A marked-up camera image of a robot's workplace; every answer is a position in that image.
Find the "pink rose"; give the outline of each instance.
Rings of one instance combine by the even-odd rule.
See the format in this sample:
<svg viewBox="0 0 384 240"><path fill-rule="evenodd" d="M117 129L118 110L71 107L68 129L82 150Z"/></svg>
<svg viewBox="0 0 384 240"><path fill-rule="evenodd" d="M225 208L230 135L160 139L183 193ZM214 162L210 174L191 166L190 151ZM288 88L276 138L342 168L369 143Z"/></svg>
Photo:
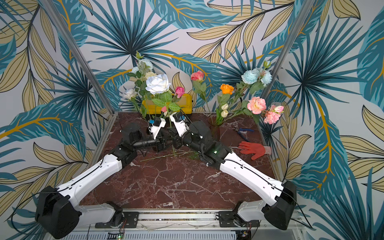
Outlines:
<svg viewBox="0 0 384 240"><path fill-rule="evenodd" d="M276 123L280 118L280 113L275 113L273 111L268 111L265 114L264 123L273 124Z"/></svg>
<svg viewBox="0 0 384 240"><path fill-rule="evenodd" d="M266 109L265 100L260 97L253 97L247 104L247 108L253 114L260 114Z"/></svg>
<svg viewBox="0 0 384 240"><path fill-rule="evenodd" d="M274 107L273 110L276 113L281 113L284 110L284 107L283 106L277 106L277 107Z"/></svg>
<svg viewBox="0 0 384 240"><path fill-rule="evenodd" d="M204 73L200 70L195 72L195 73L192 73L192 75L191 75L191 80L193 80L193 81L201 82L201 81L203 81L203 79L204 79Z"/></svg>
<svg viewBox="0 0 384 240"><path fill-rule="evenodd" d="M184 88L182 87L177 87L175 91L175 95L177 95L177 98L181 98L181 96L185 93Z"/></svg>

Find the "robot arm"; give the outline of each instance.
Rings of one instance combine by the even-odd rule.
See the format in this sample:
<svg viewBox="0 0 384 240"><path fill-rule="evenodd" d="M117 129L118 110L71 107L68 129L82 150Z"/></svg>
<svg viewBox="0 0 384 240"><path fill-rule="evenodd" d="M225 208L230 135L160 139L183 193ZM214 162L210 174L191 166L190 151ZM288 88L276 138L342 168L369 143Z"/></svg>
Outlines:
<svg viewBox="0 0 384 240"><path fill-rule="evenodd" d="M175 128L168 128L168 136L161 131L165 120L155 118L150 122L151 135L144 139L140 127L131 123L122 130L122 141L110 154L76 178L59 185L46 187L39 196L35 219L55 238L62 238L75 227L97 222L119 225L121 208L113 203L96 206L78 206L80 201L97 185L112 174L129 165L137 150L156 147L160 152L173 145L176 149L187 146L199 153L207 166L225 172L256 192L263 202L239 202L233 210L240 223L263 215L272 225L286 230L296 202L296 186L282 183L240 159L231 149L213 140L210 129L202 121L185 122L181 113L170 116Z"/></svg>

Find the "marble tabletop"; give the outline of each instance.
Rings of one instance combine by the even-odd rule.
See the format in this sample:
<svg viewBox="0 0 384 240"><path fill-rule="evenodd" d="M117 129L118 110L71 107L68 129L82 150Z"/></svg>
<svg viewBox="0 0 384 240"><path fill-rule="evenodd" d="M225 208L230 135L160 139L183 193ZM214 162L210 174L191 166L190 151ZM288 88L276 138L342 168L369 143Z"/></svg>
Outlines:
<svg viewBox="0 0 384 240"><path fill-rule="evenodd" d="M145 134L147 123L139 114L119 113L119 117L123 127L135 121L142 126ZM193 113L191 119L207 122L207 114ZM274 177L267 156L252 161L251 155L240 153L237 146L242 138L233 130L240 127L255 130L247 133L246 137L251 142L262 143L256 124L248 116L237 116L224 123L220 127L221 142L262 173ZM108 150L119 143L122 137L120 130L116 120L103 152L107 154ZM182 147L175 151L181 154L173 155L170 147L160 153L149 149L144 151L145 156L138 152L138 157L130 166L99 184L80 205L113 201L123 208L231 209L240 200L249 202L261 199L234 177L213 167L206 167L198 155L190 151L188 147Z"/></svg>

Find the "pliers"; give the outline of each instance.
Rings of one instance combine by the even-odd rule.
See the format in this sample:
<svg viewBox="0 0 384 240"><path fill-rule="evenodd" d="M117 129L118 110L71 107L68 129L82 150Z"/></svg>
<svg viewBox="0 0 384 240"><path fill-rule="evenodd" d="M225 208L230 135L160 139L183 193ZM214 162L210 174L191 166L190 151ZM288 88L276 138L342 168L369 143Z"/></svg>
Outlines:
<svg viewBox="0 0 384 240"><path fill-rule="evenodd" d="M249 128L234 128L234 130L237 132L237 134L239 134L239 136L244 139L245 141L249 142L248 139L246 139L243 134L247 133L247 132L254 132L254 130L252 129L249 129Z"/></svg>

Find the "glass vase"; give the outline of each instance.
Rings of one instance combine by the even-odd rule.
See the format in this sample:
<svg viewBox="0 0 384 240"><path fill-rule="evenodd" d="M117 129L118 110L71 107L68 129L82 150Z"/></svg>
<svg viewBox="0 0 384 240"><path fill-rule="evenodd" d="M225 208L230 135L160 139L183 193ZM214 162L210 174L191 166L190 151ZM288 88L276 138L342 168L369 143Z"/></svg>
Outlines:
<svg viewBox="0 0 384 240"><path fill-rule="evenodd" d="M209 129L211 130L211 134L214 140L220 141L221 133L220 127L221 124L216 124L216 116L208 117Z"/></svg>

